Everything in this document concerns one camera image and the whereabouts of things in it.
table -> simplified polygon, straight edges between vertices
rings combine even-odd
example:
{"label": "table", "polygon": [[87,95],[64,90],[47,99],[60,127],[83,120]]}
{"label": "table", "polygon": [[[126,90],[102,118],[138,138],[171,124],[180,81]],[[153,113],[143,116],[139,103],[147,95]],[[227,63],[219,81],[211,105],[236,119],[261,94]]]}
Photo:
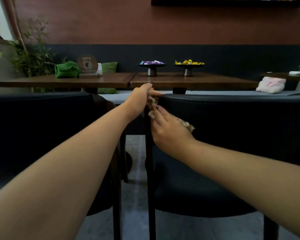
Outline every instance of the table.
{"label": "table", "polygon": [[262,73],[261,76],[276,77],[276,78],[282,78],[282,79],[287,79],[287,80],[300,81],[300,75],[289,75],[288,72],[267,72],[267,73]]}
{"label": "table", "polygon": [[9,88],[127,88],[136,72],[104,73],[100,78],[56,78],[55,75],[34,76],[0,81]]}
{"label": "table", "polygon": [[193,89],[255,89],[258,82],[236,77],[222,76],[205,72],[194,72],[193,76],[183,76],[181,72],[158,72],[157,76],[138,73],[131,81],[131,87],[140,87],[151,81],[153,88],[174,88],[174,93],[185,93],[186,88]]}

person's right hand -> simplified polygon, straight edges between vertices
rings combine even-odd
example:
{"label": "person's right hand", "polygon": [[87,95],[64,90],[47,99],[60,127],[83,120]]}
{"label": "person's right hand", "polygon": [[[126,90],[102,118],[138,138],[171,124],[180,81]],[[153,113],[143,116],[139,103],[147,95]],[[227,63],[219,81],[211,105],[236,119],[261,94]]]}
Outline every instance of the person's right hand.
{"label": "person's right hand", "polygon": [[152,105],[155,119],[151,119],[154,143],[162,151],[180,161],[187,155],[188,147],[195,141],[190,131],[163,107]]}

chair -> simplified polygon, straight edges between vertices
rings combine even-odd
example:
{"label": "chair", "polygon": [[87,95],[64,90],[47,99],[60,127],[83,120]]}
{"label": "chair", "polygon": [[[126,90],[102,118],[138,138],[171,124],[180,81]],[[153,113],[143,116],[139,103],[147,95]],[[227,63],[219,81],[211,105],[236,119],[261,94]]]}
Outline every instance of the chair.
{"label": "chair", "polygon": [[[0,189],[37,159],[114,107],[101,96],[86,92],[0,95]],[[121,164],[125,165],[120,160],[120,148],[118,143],[87,214],[96,214],[112,206],[115,240],[121,240],[120,168]]]}
{"label": "chair", "polygon": [[[300,165],[300,96],[168,94],[159,104],[195,127],[212,145]],[[162,152],[145,116],[150,240],[155,209],[196,217],[228,217],[256,211],[216,182]],[[277,223],[264,216],[264,239],[278,239]]]}

concrete floor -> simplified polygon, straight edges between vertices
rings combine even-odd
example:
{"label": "concrete floor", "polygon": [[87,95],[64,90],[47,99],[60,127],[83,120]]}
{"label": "concrete floor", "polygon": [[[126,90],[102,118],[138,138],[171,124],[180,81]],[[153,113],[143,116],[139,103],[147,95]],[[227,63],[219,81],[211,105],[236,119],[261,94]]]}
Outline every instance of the concrete floor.
{"label": "concrete floor", "polygon": [[[145,136],[128,135],[132,156],[129,184],[122,183],[123,240],[148,240]],[[197,218],[156,210],[157,240],[262,240],[263,215],[255,212],[227,218]],[[299,240],[280,228],[280,240]],[[85,219],[76,240],[113,240],[112,208]]]}

brown wall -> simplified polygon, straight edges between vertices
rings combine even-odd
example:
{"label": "brown wall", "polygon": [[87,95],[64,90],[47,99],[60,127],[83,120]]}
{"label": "brown wall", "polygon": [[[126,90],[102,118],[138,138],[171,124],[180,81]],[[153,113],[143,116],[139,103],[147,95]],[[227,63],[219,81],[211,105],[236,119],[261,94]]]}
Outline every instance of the brown wall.
{"label": "brown wall", "polygon": [[300,44],[300,8],[152,7],[150,0],[16,0],[51,44]]}

